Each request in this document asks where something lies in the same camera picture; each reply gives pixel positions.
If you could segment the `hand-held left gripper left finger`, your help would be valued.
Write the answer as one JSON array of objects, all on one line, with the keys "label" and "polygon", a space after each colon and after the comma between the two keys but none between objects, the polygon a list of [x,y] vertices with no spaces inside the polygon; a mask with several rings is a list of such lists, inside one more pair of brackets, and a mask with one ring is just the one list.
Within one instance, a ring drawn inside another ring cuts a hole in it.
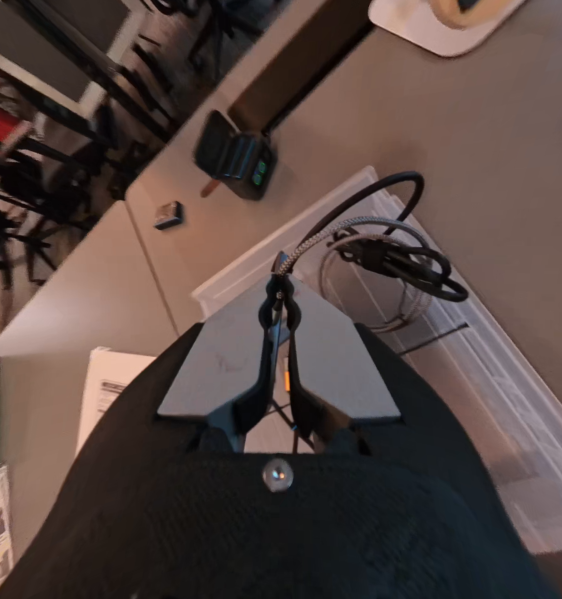
[{"label": "hand-held left gripper left finger", "polygon": [[282,305],[264,277],[202,324],[157,415],[225,432],[236,452],[273,399]]}]

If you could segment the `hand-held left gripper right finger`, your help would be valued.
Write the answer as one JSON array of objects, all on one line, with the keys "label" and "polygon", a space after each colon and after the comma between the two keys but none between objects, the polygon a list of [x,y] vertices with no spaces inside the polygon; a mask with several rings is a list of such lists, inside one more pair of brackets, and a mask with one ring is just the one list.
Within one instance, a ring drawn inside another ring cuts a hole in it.
[{"label": "hand-held left gripper right finger", "polygon": [[401,418],[354,322],[293,275],[285,280],[293,421],[322,452],[339,430]]}]

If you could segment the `clear plastic bin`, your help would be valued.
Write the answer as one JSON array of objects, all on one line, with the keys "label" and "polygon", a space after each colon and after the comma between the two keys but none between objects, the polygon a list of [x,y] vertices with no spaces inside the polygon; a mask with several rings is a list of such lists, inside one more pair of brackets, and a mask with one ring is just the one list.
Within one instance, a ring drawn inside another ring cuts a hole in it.
[{"label": "clear plastic bin", "polygon": [[[372,184],[367,166],[192,291],[204,319],[270,272],[332,207]],[[402,284],[333,259],[326,297],[370,328],[397,312]],[[413,324],[380,338],[432,385],[476,445],[528,549],[562,551],[562,404],[470,292],[433,299]]]}]

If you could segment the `white cardboard box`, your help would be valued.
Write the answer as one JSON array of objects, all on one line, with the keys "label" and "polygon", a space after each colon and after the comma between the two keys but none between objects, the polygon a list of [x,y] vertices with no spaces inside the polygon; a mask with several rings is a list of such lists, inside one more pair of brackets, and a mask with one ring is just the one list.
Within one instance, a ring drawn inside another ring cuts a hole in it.
[{"label": "white cardboard box", "polygon": [[120,393],[154,360],[153,356],[115,352],[110,348],[91,351],[82,393],[75,455],[79,454]]}]

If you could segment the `small grey block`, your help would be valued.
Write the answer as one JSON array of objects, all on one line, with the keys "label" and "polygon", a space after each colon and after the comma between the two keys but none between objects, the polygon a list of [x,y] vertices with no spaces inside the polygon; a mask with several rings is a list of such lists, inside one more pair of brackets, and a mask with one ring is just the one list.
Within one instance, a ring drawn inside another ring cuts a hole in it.
[{"label": "small grey block", "polygon": [[173,201],[157,208],[153,227],[159,231],[164,231],[179,226],[184,221],[184,206],[179,201]]}]

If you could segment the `black charger with green lights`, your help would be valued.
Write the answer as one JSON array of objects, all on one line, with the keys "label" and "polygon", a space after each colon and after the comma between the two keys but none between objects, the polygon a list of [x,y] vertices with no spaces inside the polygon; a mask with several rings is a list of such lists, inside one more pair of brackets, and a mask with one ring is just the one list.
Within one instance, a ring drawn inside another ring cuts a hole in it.
[{"label": "black charger with green lights", "polygon": [[205,120],[194,148],[195,165],[241,199],[260,201],[277,164],[277,153],[262,133],[240,132],[220,112]]}]

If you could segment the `white monitor stand base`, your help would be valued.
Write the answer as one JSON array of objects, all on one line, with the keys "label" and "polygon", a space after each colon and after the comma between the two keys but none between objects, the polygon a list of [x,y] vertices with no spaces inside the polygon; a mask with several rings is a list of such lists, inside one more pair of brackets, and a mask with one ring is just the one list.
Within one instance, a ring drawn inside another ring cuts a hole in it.
[{"label": "white monitor stand base", "polygon": [[372,1],[368,18],[378,28],[444,58],[481,45],[525,1]]}]

